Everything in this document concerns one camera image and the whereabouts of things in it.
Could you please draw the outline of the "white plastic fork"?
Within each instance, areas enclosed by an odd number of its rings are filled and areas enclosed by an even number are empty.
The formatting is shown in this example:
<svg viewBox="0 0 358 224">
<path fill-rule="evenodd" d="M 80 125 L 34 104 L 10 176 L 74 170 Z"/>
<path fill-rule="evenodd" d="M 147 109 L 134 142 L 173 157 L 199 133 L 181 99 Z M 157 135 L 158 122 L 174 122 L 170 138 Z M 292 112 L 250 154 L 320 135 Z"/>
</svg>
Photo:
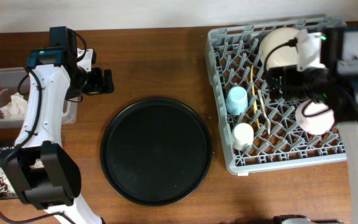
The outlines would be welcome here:
<svg viewBox="0 0 358 224">
<path fill-rule="evenodd" d="M 266 113 L 266 109 L 265 109 L 265 103 L 264 103 L 264 98 L 263 98 L 263 94 L 262 94 L 262 91 L 261 90 L 257 90 L 257 93 L 258 93 L 258 97 L 259 97 L 259 100 L 260 100 L 260 104 L 261 104 L 261 110 L 263 112 L 263 116 L 267 122 L 267 133 L 268 135 L 271 135 L 270 131 L 271 131 L 271 122 L 269 120 L 269 117 L 267 116 L 267 113 Z"/>
</svg>

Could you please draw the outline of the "yellow plastic knife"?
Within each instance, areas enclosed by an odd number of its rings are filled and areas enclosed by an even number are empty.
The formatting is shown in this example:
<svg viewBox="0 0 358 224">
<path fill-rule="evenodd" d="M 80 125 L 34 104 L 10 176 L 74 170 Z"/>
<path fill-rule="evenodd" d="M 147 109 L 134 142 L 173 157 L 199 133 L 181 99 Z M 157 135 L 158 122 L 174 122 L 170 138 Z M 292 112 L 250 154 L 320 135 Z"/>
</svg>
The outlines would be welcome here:
<svg viewBox="0 0 358 224">
<path fill-rule="evenodd" d="M 253 77 L 254 77 L 254 66 L 252 65 L 251 69 L 250 69 L 251 93 L 252 93 L 252 96 L 255 96 L 255 88 L 254 88 L 254 79 L 253 79 Z M 254 110 L 255 113 L 257 112 L 256 100 L 254 101 L 254 104 L 253 104 L 253 110 Z"/>
</svg>

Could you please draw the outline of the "wooden chopstick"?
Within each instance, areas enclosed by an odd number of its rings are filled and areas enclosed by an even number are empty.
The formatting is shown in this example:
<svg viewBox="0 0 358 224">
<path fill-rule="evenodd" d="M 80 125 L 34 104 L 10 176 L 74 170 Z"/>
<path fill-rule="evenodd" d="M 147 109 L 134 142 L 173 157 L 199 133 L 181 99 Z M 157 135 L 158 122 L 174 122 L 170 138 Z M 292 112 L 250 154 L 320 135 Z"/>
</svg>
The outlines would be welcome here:
<svg viewBox="0 0 358 224">
<path fill-rule="evenodd" d="M 249 80 L 247 80 L 247 84 L 249 84 L 250 82 L 253 83 L 253 75 L 250 75 Z M 251 93 L 252 93 L 252 96 L 255 96 L 255 89 L 254 89 L 253 84 L 251 85 Z M 253 112 L 254 112 L 254 114 L 257 113 L 257 103 L 256 103 L 256 100 L 254 101 L 254 104 L 253 104 Z M 257 124 L 257 127 L 258 127 L 258 129 L 259 129 L 259 128 L 260 128 L 260 123 L 259 123 L 259 119 L 258 119 L 258 118 L 256 119 L 256 124 Z"/>
</svg>

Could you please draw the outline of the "pink small bowl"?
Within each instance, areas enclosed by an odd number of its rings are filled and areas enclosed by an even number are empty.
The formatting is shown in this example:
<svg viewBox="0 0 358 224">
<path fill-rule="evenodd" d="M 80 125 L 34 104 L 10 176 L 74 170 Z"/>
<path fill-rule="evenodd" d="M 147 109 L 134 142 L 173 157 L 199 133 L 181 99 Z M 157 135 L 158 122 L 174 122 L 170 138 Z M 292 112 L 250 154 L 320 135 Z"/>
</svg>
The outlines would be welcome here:
<svg viewBox="0 0 358 224">
<path fill-rule="evenodd" d="M 295 119 L 299 127 L 314 135 L 322 135 L 329 131 L 334 124 L 334 112 L 329 110 L 314 117 L 305 117 L 302 110 L 308 103 L 310 104 L 305 109 L 305 115 L 312 115 L 328 109 L 324 103 L 313 103 L 311 100 L 300 103 L 295 111 Z"/>
</svg>

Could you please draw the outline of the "light blue plastic cup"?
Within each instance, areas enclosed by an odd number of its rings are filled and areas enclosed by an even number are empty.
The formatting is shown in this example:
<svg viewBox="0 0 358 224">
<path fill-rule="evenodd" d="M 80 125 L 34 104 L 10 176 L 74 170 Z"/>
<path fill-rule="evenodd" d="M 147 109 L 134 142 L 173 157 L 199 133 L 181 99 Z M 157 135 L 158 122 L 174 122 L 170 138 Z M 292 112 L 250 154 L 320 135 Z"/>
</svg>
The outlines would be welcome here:
<svg viewBox="0 0 358 224">
<path fill-rule="evenodd" d="M 232 115 L 240 115 L 248 107 L 248 97 L 246 89 L 241 86 L 232 87 L 226 98 L 227 112 Z"/>
</svg>

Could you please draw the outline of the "cream plastic cup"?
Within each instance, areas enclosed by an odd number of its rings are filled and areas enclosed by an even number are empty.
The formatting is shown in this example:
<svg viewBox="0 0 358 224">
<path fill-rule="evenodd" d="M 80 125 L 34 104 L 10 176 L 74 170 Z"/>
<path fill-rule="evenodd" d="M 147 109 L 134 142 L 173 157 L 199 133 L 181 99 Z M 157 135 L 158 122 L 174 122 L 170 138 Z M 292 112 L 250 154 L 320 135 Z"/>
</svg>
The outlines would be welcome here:
<svg viewBox="0 0 358 224">
<path fill-rule="evenodd" d="M 243 151 L 245 147 L 251 146 L 254 141 L 254 130 L 247 123 L 239 123 L 232 130 L 233 148 Z"/>
</svg>

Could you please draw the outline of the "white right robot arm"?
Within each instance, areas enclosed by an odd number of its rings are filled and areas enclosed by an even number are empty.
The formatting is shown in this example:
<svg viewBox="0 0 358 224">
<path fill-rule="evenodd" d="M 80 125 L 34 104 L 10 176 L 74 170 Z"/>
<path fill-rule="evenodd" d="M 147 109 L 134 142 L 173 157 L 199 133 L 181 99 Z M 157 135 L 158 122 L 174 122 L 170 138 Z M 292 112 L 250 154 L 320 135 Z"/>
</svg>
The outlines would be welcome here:
<svg viewBox="0 0 358 224">
<path fill-rule="evenodd" d="M 323 103 L 346 148 L 352 221 L 358 223 L 358 27 L 280 28 L 261 43 L 272 99 Z"/>
</svg>

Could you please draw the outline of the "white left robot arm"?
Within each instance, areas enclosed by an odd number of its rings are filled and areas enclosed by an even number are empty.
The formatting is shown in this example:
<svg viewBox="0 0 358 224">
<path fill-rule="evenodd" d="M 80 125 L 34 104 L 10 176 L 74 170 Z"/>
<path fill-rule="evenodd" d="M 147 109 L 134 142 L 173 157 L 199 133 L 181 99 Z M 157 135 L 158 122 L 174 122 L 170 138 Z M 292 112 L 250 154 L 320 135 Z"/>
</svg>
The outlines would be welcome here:
<svg viewBox="0 0 358 224">
<path fill-rule="evenodd" d="M 24 68 L 30 80 L 27 112 L 0 170 L 23 204 L 45 211 L 26 223 L 49 217 L 60 223 L 104 223 L 83 198 L 80 169 L 62 147 L 64 103 L 114 91 L 112 72 L 93 67 L 96 52 L 79 49 L 81 38 L 66 26 L 50 28 L 49 45 L 32 50 Z M 0 218 L 13 222 L 2 211 Z"/>
</svg>

